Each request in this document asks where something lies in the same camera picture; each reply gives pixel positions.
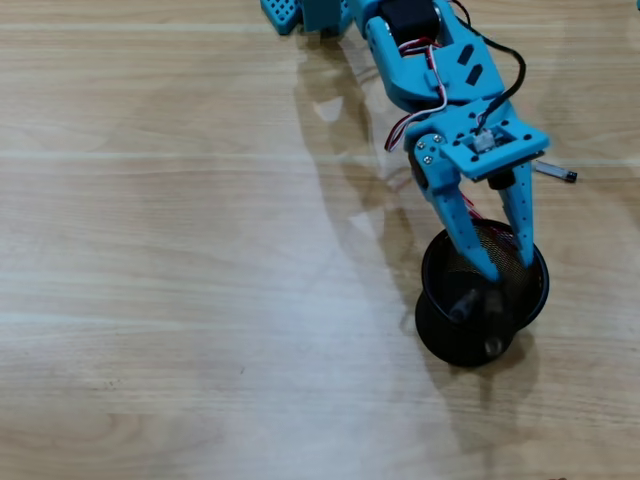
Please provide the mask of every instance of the hole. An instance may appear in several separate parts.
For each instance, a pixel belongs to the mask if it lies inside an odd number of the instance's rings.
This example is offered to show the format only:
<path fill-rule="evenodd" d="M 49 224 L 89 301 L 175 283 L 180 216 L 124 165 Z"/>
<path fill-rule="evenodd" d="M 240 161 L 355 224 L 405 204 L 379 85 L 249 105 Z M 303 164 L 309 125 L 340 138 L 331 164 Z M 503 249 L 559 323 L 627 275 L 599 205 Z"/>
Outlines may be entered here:
<path fill-rule="evenodd" d="M 460 57 L 458 57 L 458 63 L 460 65 L 466 65 L 467 63 L 469 63 L 471 55 L 473 55 L 473 45 L 467 45 L 462 49 Z"/>
<path fill-rule="evenodd" d="M 471 69 L 471 73 L 467 77 L 467 84 L 471 85 L 472 87 L 475 87 L 476 83 L 478 83 L 478 79 L 480 78 L 480 75 L 482 75 L 482 70 L 483 68 L 482 68 L 482 65 L 480 64 L 473 67 Z"/>

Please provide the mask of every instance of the blue robotic arm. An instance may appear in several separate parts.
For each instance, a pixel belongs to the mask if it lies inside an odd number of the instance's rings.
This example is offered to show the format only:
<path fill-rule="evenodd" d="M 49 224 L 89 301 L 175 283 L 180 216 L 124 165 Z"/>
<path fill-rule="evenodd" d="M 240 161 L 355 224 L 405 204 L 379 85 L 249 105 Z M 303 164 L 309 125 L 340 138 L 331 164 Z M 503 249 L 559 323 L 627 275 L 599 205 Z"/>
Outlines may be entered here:
<path fill-rule="evenodd" d="M 338 19 L 339 28 L 347 25 L 343 0 L 301 2 L 305 25 L 335 28 Z M 493 42 L 463 25 L 449 1 L 433 0 L 439 45 L 431 50 L 431 62 L 425 55 L 402 55 L 402 42 L 394 37 L 397 25 L 390 25 L 383 15 L 384 4 L 394 2 L 406 6 L 412 0 L 350 0 L 348 14 L 369 43 L 395 105 L 410 114 L 424 111 L 425 105 L 442 102 L 444 88 L 443 108 L 416 118 L 406 132 L 404 147 L 424 197 L 434 206 L 458 252 L 485 277 L 498 281 L 498 269 L 475 232 L 460 182 L 463 176 L 475 182 L 486 179 L 499 192 L 520 259 L 528 267 L 534 256 L 531 160 L 543 154 L 549 138 L 518 119 L 508 98 L 503 98 L 505 87 L 487 47 Z M 417 6 L 427 0 L 413 2 Z M 333 3 L 336 8 L 327 6 Z M 313 12 L 318 21 L 307 18 L 307 12 Z"/>

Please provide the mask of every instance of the white wire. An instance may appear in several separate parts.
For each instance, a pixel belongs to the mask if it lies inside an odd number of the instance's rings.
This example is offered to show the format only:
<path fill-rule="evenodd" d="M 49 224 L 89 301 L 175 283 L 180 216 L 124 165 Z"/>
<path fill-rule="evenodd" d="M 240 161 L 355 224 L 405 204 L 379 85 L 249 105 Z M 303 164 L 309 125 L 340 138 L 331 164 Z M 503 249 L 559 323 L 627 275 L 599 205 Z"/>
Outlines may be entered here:
<path fill-rule="evenodd" d="M 427 47 L 411 47 L 402 51 L 402 56 L 406 55 L 416 55 L 418 53 L 425 53 L 427 51 Z"/>
<path fill-rule="evenodd" d="M 405 48 L 412 47 L 416 43 L 418 44 L 422 43 L 425 40 L 425 38 L 416 38 L 415 40 L 409 40 L 408 42 L 404 42 L 402 45 L 398 47 L 398 49 L 400 50 L 400 52 L 402 52 L 402 50 L 404 50 Z"/>
<path fill-rule="evenodd" d="M 404 133 L 410 123 L 415 122 L 419 117 L 422 117 L 423 115 L 430 115 L 432 113 L 440 112 L 445 108 L 447 108 L 447 105 L 449 104 L 449 98 L 447 97 L 447 89 L 444 87 L 444 84 L 442 83 L 442 79 L 440 78 L 440 74 L 438 73 L 436 58 L 433 55 L 433 45 L 429 45 L 429 58 L 431 59 L 431 64 L 433 66 L 433 73 L 435 74 L 436 80 L 438 81 L 438 89 L 440 90 L 440 95 L 442 96 L 442 105 L 436 108 L 432 108 L 430 110 L 421 110 L 412 115 L 409 115 L 402 123 L 398 124 L 394 128 L 391 135 L 391 142 L 389 143 L 389 150 L 388 150 L 389 152 L 393 152 L 395 148 L 398 146 L 398 143 L 400 143 L 400 140 L 404 136 Z"/>

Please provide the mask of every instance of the cable connector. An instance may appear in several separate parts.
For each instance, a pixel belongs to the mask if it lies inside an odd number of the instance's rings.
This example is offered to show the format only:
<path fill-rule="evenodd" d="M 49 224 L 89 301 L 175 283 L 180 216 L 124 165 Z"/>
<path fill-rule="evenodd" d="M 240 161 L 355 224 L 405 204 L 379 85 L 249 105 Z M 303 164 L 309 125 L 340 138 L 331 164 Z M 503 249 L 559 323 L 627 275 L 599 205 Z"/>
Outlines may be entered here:
<path fill-rule="evenodd" d="M 483 130 L 473 139 L 473 146 L 476 153 L 488 152 L 496 146 L 496 139 L 491 130 Z"/>

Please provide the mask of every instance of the black cable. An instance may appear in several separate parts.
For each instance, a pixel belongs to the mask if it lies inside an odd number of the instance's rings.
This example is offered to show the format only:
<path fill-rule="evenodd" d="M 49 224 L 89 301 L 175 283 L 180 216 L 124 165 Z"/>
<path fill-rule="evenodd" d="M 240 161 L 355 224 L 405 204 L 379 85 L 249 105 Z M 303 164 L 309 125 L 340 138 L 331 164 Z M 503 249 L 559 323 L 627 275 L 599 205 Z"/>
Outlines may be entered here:
<path fill-rule="evenodd" d="M 471 15 L 469 15 L 469 10 L 467 10 L 467 8 L 462 5 L 462 2 L 460 2 L 460 0 L 451 0 L 451 3 L 455 3 L 456 5 L 458 5 L 460 10 L 464 12 L 464 16 L 467 17 L 467 25 L 471 26 Z"/>
<path fill-rule="evenodd" d="M 498 42 L 494 42 L 490 38 L 487 38 L 484 35 L 482 35 L 471 25 L 465 24 L 460 19 L 458 20 L 467 30 L 482 37 L 482 39 L 484 40 L 484 43 L 489 45 L 491 48 L 495 48 L 496 50 L 499 50 L 501 52 L 508 53 L 513 58 L 515 58 L 518 62 L 518 66 L 520 67 L 518 71 L 518 78 L 516 78 L 516 81 L 511 86 L 511 88 L 509 88 L 508 90 L 505 90 L 499 96 L 494 98 L 489 104 L 489 106 L 487 107 L 487 110 L 482 114 L 482 117 L 480 118 L 480 121 L 478 123 L 478 128 L 476 129 L 476 135 L 478 135 L 482 131 L 482 128 L 484 127 L 485 123 L 487 122 L 487 118 L 489 118 L 489 115 L 491 115 L 498 108 L 500 108 L 507 100 L 513 97 L 518 92 L 518 90 L 520 90 L 520 87 L 522 87 L 522 84 L 524 83 L 524 79 L 527 75 L 527 62 L 525 62 L 522 55 L 520 55 L 513 48 L 505 47 L 504 45 L 500 45 Z"/>

